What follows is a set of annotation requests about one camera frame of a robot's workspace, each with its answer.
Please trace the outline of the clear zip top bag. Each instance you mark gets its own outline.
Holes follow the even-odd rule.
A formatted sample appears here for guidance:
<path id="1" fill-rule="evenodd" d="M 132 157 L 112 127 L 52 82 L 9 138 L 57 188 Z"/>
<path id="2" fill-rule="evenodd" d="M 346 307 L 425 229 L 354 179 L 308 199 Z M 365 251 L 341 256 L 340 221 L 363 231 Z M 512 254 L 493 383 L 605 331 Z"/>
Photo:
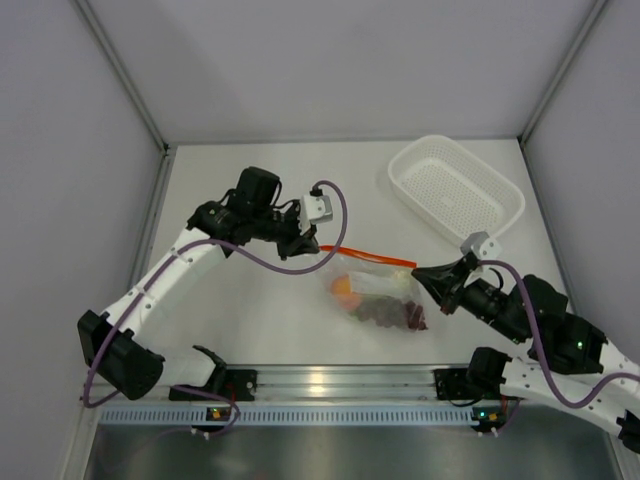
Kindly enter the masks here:
<path id="1" fill-rule="evenodd" d="M 330 293 L 332 281 L 348 275 L 353 291 L 361 294 L 363 301 L 367 298 L 393 297 L 403 301 L 412 300 L 423 306 L 420 285 L 411 276 L 416 267 L 417 264 L 410 260 L 341 247 L 316 275 L 332 303 L 345 315 L 359 322 L 375 324 L 373 321 L 360 321 L 353 315 L 354 311 L 342 309 Z"/>

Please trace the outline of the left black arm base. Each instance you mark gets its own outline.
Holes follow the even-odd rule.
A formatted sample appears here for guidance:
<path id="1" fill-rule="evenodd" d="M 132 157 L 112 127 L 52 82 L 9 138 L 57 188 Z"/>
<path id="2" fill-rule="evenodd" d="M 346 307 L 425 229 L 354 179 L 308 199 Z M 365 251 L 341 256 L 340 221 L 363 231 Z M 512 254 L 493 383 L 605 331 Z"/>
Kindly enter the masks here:
<path id="1" fill-rule="evenodd" d="M 234 402 L 253 402 L 258 372 L 253 369 L 228 369 L 224 375 L 219 394 Z"/>

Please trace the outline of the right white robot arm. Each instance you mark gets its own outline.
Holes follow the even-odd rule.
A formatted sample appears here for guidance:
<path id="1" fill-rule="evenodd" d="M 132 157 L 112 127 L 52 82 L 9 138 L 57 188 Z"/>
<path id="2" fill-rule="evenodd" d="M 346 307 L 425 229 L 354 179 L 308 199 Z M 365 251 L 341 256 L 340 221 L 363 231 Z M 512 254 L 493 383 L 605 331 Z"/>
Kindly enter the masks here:
<path id="1" fill-rule="evenodd" d="M 573 414 L 639 450 L 639 366 L 545 280 L 520 275 L 500 260 L 468 253 L 412 277 L 445 315 L 462 309 L 525 356 L 494 347 L 475 349 L 466 368 L 475 395 L 530 400 Z"/>

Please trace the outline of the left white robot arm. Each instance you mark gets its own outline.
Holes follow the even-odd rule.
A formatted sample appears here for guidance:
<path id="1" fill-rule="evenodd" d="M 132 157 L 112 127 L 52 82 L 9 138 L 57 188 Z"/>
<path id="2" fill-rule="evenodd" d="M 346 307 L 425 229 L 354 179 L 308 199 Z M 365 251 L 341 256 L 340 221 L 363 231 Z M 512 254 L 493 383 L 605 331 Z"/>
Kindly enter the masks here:
<path id="1" fill-rule="evenodd" d="M 314 187 L 280 208 L 275 203 L 280 191 L 277 175 L 244 169 L 221 200 L 196 208 L 169 251 L 121 299 L 79 319 L 89 368 L 85 398 L 96 377 L 130 400 L 156 386 L 189 386 L 209 400 L 223 393 L 226 376 L 212 351 L 161 347 L 159 332 L 176 324 L 175 305 L 202 277 L 254 239 L 275 244 L 281 259 L 318 253 L 315 234 L 318 224 L 333 216 L 330 199 Z"/>

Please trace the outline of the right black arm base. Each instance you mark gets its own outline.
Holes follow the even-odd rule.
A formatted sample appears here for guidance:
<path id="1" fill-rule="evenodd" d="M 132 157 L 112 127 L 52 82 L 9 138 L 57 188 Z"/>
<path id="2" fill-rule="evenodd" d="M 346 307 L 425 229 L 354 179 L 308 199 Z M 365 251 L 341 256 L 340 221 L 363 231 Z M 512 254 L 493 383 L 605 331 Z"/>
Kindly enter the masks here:
<path id="1" fill-rule="evenodd" d="M 467 381 L 466 368 L 442 368 L 433 371 L 438 400 L 471 401 L 476 398 Z"/>

